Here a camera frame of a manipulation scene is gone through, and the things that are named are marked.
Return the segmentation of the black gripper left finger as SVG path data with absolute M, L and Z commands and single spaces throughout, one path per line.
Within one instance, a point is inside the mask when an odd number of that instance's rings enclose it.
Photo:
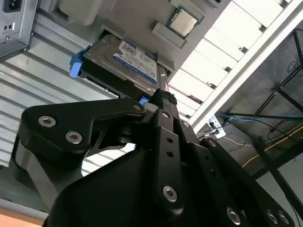
M 26 109 L 13 160 L 50 208 L 83 177 L 133 151 L 151 156 L 151 192 L 166 214 L 183 210 L 179 135 L 166 91 L 141 105 L 131 98 L 40 105 Z

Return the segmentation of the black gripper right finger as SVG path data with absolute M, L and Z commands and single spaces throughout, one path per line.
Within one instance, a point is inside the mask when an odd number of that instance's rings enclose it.
M 215 208 L 214 227 L 293 227 L 290 215 L 214 139 L 199 140 L 180 120 L 177 100 L 165 93 L 165 106 L 188 154 L 193 176 L 201 175 Z

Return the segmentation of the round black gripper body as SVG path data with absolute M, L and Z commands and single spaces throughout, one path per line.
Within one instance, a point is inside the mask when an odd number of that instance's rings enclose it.
M 55 200 L 46 227 L 226 227 L 224 210 L 213 204 L 192 160 L 182 160 L 183 212 L 163 212 L 152 197 L 152 162 L 133 151 L 65 188 Z

